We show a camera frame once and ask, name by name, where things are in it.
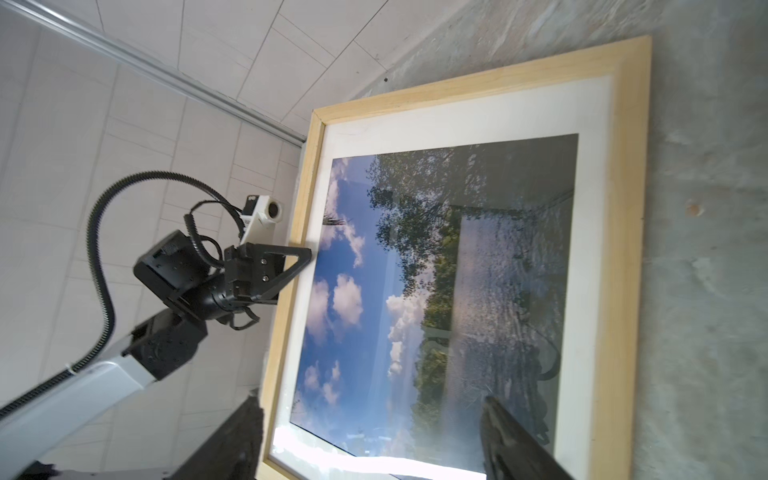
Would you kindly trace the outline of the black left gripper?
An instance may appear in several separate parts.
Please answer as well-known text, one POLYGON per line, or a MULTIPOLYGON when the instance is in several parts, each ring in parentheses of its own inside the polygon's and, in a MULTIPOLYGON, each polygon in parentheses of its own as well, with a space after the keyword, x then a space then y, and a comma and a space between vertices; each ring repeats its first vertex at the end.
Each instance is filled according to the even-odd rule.
POLYGON ((176 230, 138 259, 134 275, 165 306, 138 332, 183 321, 246 330, 260 322, 252 307, 276 304, 312 260, 309 248, 253 243, 230 246, 220 258, 202 257, 203 240, 176 230))

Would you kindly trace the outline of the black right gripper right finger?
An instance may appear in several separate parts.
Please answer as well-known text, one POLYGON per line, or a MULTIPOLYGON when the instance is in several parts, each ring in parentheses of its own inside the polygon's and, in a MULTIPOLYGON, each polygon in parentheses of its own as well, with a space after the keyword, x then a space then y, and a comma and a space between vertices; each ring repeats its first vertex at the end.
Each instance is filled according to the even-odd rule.
POLYGON ((488 479, 573 479, 494 396, 484 399, 480 438, 488 479))

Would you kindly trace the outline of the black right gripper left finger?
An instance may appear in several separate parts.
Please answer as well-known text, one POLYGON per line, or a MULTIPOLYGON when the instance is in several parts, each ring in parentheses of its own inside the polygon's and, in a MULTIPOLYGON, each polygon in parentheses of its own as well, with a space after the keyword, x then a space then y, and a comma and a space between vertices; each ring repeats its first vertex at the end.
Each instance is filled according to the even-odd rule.
POLYGON ((263 435, 264 411, 257 396, 248 396, 170 479, 254 479, 263 435))

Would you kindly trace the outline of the landscape photo print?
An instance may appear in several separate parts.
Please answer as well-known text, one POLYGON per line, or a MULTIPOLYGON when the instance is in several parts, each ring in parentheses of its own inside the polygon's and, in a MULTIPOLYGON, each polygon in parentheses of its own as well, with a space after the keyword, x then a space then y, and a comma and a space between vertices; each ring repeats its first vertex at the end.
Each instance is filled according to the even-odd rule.
POLYGON ((332 160, 290 423, 479 471, 494 396, 552 451, 578 144, 332 160))

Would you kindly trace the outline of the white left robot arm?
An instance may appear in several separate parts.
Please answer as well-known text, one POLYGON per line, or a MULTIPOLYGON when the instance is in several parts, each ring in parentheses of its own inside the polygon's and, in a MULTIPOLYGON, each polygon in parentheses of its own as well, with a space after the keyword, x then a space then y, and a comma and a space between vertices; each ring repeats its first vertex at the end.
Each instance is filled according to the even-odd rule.
POLYGON ((207 324, 233 326, 254 304, 274 305, 309 265, 308 248, 243 243, 228 247, 212 272, 176 230, 140 257, 135 276, 164 310, 134 328, 84 370, 1 421, 1 476, 17 479, 64 438, 114 405, 186 365, 207 324))

